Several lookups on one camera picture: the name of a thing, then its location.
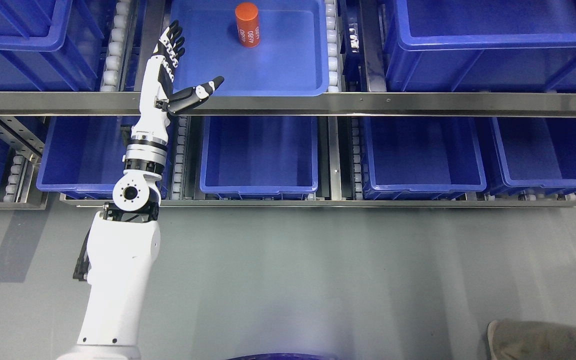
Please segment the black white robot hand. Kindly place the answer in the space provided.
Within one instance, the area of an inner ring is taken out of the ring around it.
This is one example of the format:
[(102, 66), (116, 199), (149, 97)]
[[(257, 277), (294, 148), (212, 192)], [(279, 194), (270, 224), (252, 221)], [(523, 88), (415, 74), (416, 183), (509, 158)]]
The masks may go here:
[(179, 61), (185, 54), (185, 37), (178, 20), (170, 23), (158, 37), (146, 68), (139, 98), (140, 117), (132, 126), (130, 144), (152, 143), (162, 148), (169, 142), (170, 116), (204, 104), (223, 84), (224, 76), (174, 91)]

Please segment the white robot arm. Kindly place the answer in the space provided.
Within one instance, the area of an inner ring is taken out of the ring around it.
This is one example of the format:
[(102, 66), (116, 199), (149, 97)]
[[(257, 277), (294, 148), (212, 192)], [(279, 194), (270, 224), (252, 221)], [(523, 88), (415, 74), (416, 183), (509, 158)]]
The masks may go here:
[(86, 241), (90, 294), (76, 344), (62, 360), (139, 360), (138, 335), (151, 269), (161, 248), (157, 182), (168, 142), (133, 138), (112, 200), (96, 212)]

